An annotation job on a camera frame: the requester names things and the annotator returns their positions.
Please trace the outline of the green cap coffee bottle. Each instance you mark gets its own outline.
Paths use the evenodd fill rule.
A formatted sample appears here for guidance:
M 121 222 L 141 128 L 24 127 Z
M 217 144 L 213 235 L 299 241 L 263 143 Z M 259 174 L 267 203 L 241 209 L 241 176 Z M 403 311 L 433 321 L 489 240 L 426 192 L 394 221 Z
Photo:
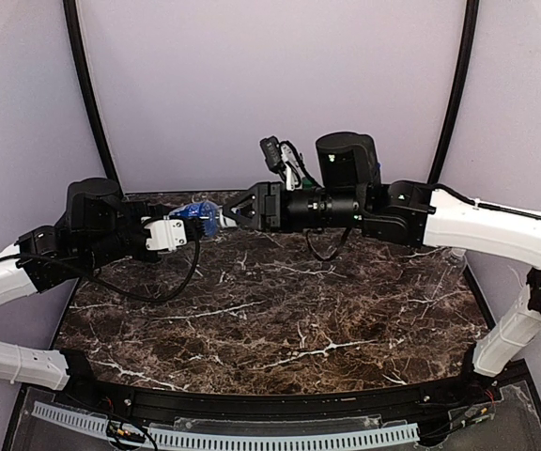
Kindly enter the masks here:
M 302 187 L 305 189 L 314 188 L 315 183 L 307 177 L 302 178 Z

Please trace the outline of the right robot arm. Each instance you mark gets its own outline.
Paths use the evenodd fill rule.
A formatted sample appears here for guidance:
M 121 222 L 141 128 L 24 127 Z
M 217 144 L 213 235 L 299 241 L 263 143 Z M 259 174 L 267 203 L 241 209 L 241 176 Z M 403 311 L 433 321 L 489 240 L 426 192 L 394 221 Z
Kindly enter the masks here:
M 289 142 L 269 137 L 260 146 L 269 170 L 282 180 L 259 182 L 231 198 L 223 207 L 226 218 L 269 232 L 357 229 L 413 248 L 446 247 L 528 264 L 518 299 L 466 354 L 466 373 L 480 379 L 497 377 L 541 332 L 541 211 L 471 199 L 442 184 L 385 184 L 367 134 L 333 132 L 318 138 L 322 179 L 306 186 L 291 183 L 305 168 L 299 155 L 285 157 Z

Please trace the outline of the blue label water bottle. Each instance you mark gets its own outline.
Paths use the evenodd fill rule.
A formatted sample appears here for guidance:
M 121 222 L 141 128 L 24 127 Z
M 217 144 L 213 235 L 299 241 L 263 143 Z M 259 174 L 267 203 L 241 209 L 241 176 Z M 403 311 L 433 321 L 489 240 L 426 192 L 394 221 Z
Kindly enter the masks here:
M 219 231 L 227 229 L 224 227 L 223 208 L 221 206 L 209 200 L 193 203 L 195 204 L 195 216 L 192 218 L 213 219 L 214 236 Z

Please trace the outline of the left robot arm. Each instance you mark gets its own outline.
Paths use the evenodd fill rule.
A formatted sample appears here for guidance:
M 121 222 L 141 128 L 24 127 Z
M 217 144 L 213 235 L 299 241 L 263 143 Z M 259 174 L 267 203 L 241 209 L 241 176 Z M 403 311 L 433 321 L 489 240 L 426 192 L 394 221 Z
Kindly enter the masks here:
M 201 215 L 124 200 L 112 179 L 75 181 L 67 190 L 65 212 L 54 225 L 27 232 L 0 252 L 0 306 L 71 279 L 95 282 L 96 270 L 125 257 L 157 262 L 162 253 L 200 245 L 205 231 Z M 92 376 L 79 351 L 37 350 L 0 341 L 0 380 L 62 391 Z

